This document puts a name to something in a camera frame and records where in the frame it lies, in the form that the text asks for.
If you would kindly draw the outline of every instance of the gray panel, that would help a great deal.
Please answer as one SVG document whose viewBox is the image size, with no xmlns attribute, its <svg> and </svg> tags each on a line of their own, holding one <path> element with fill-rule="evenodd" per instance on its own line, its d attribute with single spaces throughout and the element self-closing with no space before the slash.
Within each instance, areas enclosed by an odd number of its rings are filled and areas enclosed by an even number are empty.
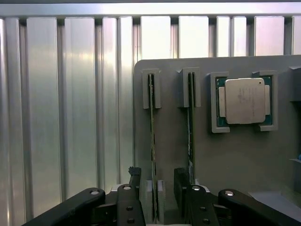
<svg viewBox="0 0 301 226">
<path fill-rule="evenodd" d="M 109 192 L 112 186 L 119 184 L 120 181 L 117 27 L 117 19 L 103 19 L 103 130 L 101 136 L 103 137 L 105 192 Z"/>
<path fill-rule="evenodd" d="M 201 73 L 200 108 L 195 108 L 196 176 L 214 194 L 232 187 L 242 192 L 293 188 L 293 164 L 289 156 L 299 152 L 299 114 L 290 103 L 290 65 L 298 65 L 301 56 L 273 57 L 217 57 L 200 59 L 169 59 L 138 62 L 134 72 L 135 150 L 150 149 L 149 114 L 143 110 L 141 71 L 158 68 L 161 72 L 162 108 L 154 115 L 156 134 L 156 166 L 158 179 L 166 182 L 165 223 L 176 222 L 177 210 L 173 196 L 173 174 L 176 167 L 187 166 L 187 114 L 178 108 L 175 95 L 177 76 L 182 68 L 199 67 Z M 279 72 L 279 130 L 255 132 L 252 125 L 233 126 L 230 133 L 214 134 L 210 131 L 210 78 L 249 78 L 253 71 L 273 69 Z M 148 162 L 138 159 L 143 170 Z"/>
<path fill-rule="evenodd" d="M 56 19 L 27 19 L 27 49 L 35 217 L 61 201 Z"/>
<path fill-rule="evenodd" d="M 119 158 L 120 183 L 129 182 L 128 168 L 133 166 L 133 39 L 131 17 L 121 17 L 119 26 Z"/>
<path fill-rule="evenodd" d="M 231 57 L 246 56 L 246 17 L 231 19 Z"/>
<path fill-rule="evenodd" d="M 301 16 L 293 16 L 293 48 L 292 54 L 301 54 Z"/>
<path fill-rule="evenodd" d="M 5 21 L 0 19 L 0 222 L 12 225 L 12 186 L 9 151 L 8 74 Z"/>
<path fill-rule="evenodd" d="M 284 17 L 256 16 L 254 21 L 254 56 L 284 54 Z"/>
<path fill-rule="evenodd" d="M 9 136 L 10 168 L 12 176 L 12 201 L 14 206 L 14 225 L 25 223 L 24 194 L 24 147 L 21 105 L 21 42 L 19 20 L 6 19 L 8 51 L 8 96 L 9 96 Z"/>
<path fill-rule="evenodd" d="M 67 198 L 96 186 L 95 24 L 65 19 Z"/>
<path fill-rule="evenodd" d="M 299 159 L 291 159 L 294 162 L 294 191 L 300 193 L 301 192 L 301 160 Z"/>
<path fill-rule="evenodd" d="M 301 222 L 301 209 L 287 200 L 280 192 L 255 192 L 250 195 L 257 201 Z"/>
<path fill-rule="evenodd" d="M 230 17 L 218 16 L 216 19 L 216 56 L 230 56 Z"/>
<path fill-rule="evenodd" d="M 0 16 L 297 15 L 300 2 L 5 4 Z"/>
<path fill-rule="evenodd" d="M 167 59 L 171 56 L 170 17 L 141 17 L 141 55 L 142 59 Z"/>
<path fill-rule="evenodd" d="M 179 17 L 179 58 L 209 56 L 209 19 L 207 16 Z"/>
</svg>

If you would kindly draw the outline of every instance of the metal frame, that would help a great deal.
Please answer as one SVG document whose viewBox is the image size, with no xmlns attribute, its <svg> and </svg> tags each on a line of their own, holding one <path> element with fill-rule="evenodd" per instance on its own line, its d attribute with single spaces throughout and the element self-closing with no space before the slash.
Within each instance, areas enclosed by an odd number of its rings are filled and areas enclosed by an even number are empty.
<svg viewBox="0 0 301 226">
<path fill-rule="evenodd" d="M 1 4 L 1 17 L 26 16 L 296 16 L 301 2 Z"/>
</svg>

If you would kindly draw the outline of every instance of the corrugated metal wall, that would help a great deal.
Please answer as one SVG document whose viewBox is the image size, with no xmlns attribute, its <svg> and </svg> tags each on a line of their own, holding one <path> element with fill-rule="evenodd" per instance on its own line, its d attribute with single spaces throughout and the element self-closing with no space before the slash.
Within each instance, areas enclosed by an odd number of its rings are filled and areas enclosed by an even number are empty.
<svg viewBox="0 0 301 226">
<path fill-rule="evenodd" d="M 300 16 L 0 19 L 0 224 L 127 183 L 137 61 L 301 54 L 300 40 Z"/>
</svg>

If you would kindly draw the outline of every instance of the black mechanical arm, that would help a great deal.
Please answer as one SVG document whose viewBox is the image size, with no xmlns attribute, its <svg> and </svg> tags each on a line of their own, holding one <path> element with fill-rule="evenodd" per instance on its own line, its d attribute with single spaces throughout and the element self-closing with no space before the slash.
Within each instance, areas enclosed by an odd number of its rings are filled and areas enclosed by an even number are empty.
<svg viewBox="0 0 301 226">
<path fill-rule="evenodd" d="M 131 167 L 129 184 L 107 195 L 88 188 L 23 226 L 145 226 L 139 189 L 141 169 Z M 189 183 L 183 168 L 174 170 L 174 195 L 185 224 L 192 226 L 301 226 L 255 199 L 233 189 L 211 194 Z"/>
</svg>

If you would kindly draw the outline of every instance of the gray mounting bracket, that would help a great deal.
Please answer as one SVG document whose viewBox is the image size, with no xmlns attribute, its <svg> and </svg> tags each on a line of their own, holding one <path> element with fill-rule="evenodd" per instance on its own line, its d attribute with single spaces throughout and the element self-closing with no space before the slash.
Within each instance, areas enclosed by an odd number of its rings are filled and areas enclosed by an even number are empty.
<svg viewBox="0 0 301 226">
<path fill-rule="evenodd" d="M 229 133 L 229 126 L 218 127 L 217 126 L 217 103 L 216 103 L 216 80 L 218 78 L 227 78 L 229 72 L 212 72 L 210 73 L 210 85 L 211 85 L 211 130 L 213 133 Z"/>
<path fill-rule="evenodd" d="M 301 101 L 301 67 L 290 67 L 293 76 L 293 97 L 292 102 Z"/>
<path fill-rule="evenodd" d="M 149 75 L 154 78 L 155 108 L 161 108 L 161 84 L 159 69 L 142 70 L 142 86 L 143 86 L 143 108 L 149 109 Z"/>
<path fill-rule="evenodd" d="M 272 124 L 265 125 L 259 124 L 261 132 L 278 130 L 278 78 L 277 71 L 258 71 L 253 73 L 253 77 L 271 77 L 272 93 L 271 93 L 271 113 L 272 113 Z"/>
<path fill-rule="evenodd" d="M 183 68 L 179 81 L 179 107 L 189 107 L 189 81 L 193 81 L 193 107 L 201 107 L 200 69 L 198 67 Z"/>
</svg>

